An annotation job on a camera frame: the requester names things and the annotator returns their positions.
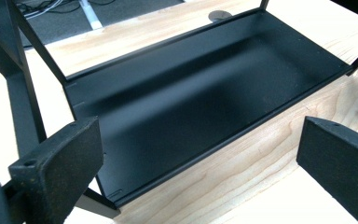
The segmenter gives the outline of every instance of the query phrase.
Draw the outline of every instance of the wood grain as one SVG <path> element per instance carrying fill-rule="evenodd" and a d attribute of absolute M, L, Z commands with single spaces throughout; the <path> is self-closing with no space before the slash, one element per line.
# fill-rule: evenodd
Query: wood grain
<path fill-rule="evenodd" d="M 209 12 L 238 14 L 259 1 L 195 0 L 48 45 L 66 75 L 210 23 Z M 330 1 L 276 0 L 268 11 L 351 63 L 358 56 L 358 16 Z M 27 51 L 48 135 L 73 120 L 60 84 Z M 122 207 L 116 223 L 239 223 L 272 187 L 296 182 L 296 151 L 305 116 L 358 131 L 358 72 L 342 77 L 142 197 Z M 0 180 L 16 160 L 5 80 L 0 77 Z"/>

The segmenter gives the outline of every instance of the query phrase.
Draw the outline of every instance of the black cable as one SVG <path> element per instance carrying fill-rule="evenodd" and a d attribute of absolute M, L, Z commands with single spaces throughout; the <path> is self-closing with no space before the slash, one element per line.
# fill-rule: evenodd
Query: black cable
<path fill-rule="evenodd" d="M 50 11 L 48 11 L 48 13 L 65 14 L 65 13 L 74 12 L 74 11 L 76 11 L 78 9 L 80 9 L 80 6 L 77 6 L 77 7 L 73 8 L 73 9 L 67 10 L 67 11 L 52 11 L 52 10 L 50 10 Z"/>
<path fill-rule="evenodd" d="M 93 1 L 89 1 L 91 4 L 94 4 L 94 5 L 97 5 L 97 6 L 107 6 L 109 4 L 112 4 L 114 2 L 116 2 L 116 0 L 111 0 L 109 2 L 106 2 L 106 3 L 98 3 L 98 2 L 93 2 Z"/>
<path fill-rule="evenodd" d="M 67 5 L 67 4 L 71 3 L 71 2 L 78 2 L 78 1 L 76 1 L 76 0 L 62 1 L 62 3 L 60 3 L 55 8 L 65 6 L 65 5 Z M 66 10 L 66 11 L 50 10 L 50 11 L 48 11 L 48 13 L 65 14 L 65 13 L 74 12 L 74 11 L 76 11 L 78 9 L 80 9 L 80 5 L 78 5 L 77 7 L 73 8 L 73 9 L 70 9 L 70 10 Z"/>

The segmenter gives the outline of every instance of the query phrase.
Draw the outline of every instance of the black metal shelf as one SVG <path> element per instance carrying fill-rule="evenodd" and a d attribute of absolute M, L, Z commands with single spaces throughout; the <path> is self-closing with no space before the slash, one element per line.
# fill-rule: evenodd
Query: black metal shelf
<path fill-rule="evenodd" d="M 65 90 L 99 116 L 103 194 L 117 206 L 351 70 L 264 9 L 93 67 Z"/>

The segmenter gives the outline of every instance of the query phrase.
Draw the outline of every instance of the black rack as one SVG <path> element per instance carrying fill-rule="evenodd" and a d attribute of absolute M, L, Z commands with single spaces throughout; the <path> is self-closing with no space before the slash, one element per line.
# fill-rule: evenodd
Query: black rack
<path fill-rule="evenodd" d="M 97 177 L 118 207 L 358 68 L 358 59 L 342 62 L 262 1 L 67 78 L 15 6 L 0 3 L 0 31 L 9 34 L 0 36 L 0 72 L 20 79 L 7 85 L 21 154 L 45 135 L 17 27 L 61 82 L 74 117 L 99 117 L 105 155 Z M 16 113 L 23 102 L 25 117 Z M 32 127 L 22 128 L 24 120 Z"/>

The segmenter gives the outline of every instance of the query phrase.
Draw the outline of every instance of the cable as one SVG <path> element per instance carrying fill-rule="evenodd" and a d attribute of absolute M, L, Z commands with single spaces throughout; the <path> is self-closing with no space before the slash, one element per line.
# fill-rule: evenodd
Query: cable
<path fill-rule="evenodd" d="M 35 17 L 37 17 L 37 16 L 43 15 L 43 14 L 45 14 L 46 12 L 48 12 L 49 10 L 51 10 L 52 8 L 55 8 L 55 7 L 56 7 L 57 5 L 59 5 L 61 2 L 62 2 L 62 0 L 57 0 L 57 1 L 55 1 L 55 2 L 53 3 L 52 6 L 47 7 L 47 8 L 45 8 L 45 9 L 43 9 L 42 11 L 39 11 L 39 12 L 37 12 L 36 14 L 33 14 L 33 15 L 28 16 L 28 17 L 25 17 L 25 18 L 26 18 L 27 20 L 29 20 L 29 19 L 35 18 Z"/>
<path fill-rule="evenodd" d="M 106 2 L 106 3 L 97 3 L 97 2 L 93 2 L 93 1 L 89 1 L 91 4 L 94 4 L 94 5 L 97 5 L 97 6 L 107 6 L 109 4 L 112 4 L 114 2 L 116 2 L 116 0 L 111 0 L 109 2 Z"/>
<path fill-rule="evenodd" d="M 44 1 L 44 2 L 40 3 L 36 7 L 31 7 L 31 6 L 28 6 L 23 3 L 17 4 L 17 7 L 20 9 L 20 11 L 24 15 L 24 17 L 27 20 L 29 20 L 29 19 L 38 17 L 40 15 L 43 15 L 45 13 L 65 14 L 65 13 L 74 12 L 80 8 L 80 5 L 73 9 L 67 10 L 67 11 L 57 11 L 57 10 L 52 10 L 52 9 L 56 8 L 56 7 L 64 6 L 68 3 L 75 2 L 75 1 L 76 0 L 48 0 L 48 1 Z M 89 1 L 89 2 L 91 4 L 97 5 L 97 6 L 107 6 L 109 4 L 116 2 L 116 0 L 110 0 L 105 3 L 99 3 L 99 2 L 94 2 L 94 1 Z"/>

